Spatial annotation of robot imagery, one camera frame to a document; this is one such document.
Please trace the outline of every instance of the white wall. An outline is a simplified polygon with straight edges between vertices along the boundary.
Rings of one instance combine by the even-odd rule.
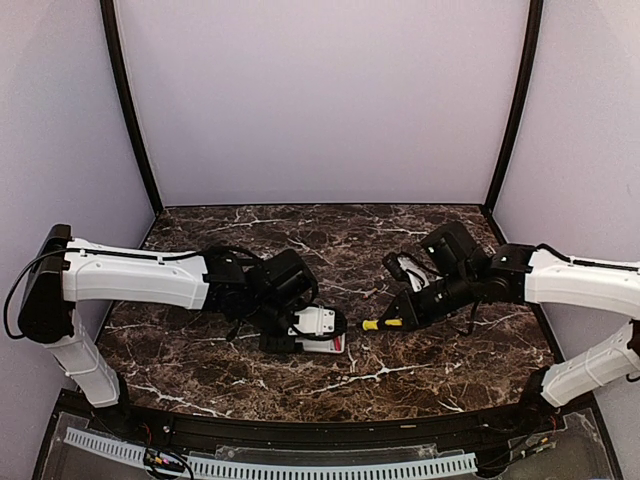
[[[0,10],[4,301],[53,224],[134,246],[153,215],[120,113],[99,2],[1,0]],[[104,305],[90,307],[95,333]],[[0,365],[0,478],[31,478],[63,376],[42,347],[4,334]]]
[[[528,3],[118,2],[164,202],[483,202]]]
[[[640,4],[546,2],[533,77],[495,215],[510,241],[640,260]],[[568,357],[628,319],[550,306]],[[625,478],[640,478],[640,389],[597,393]]]

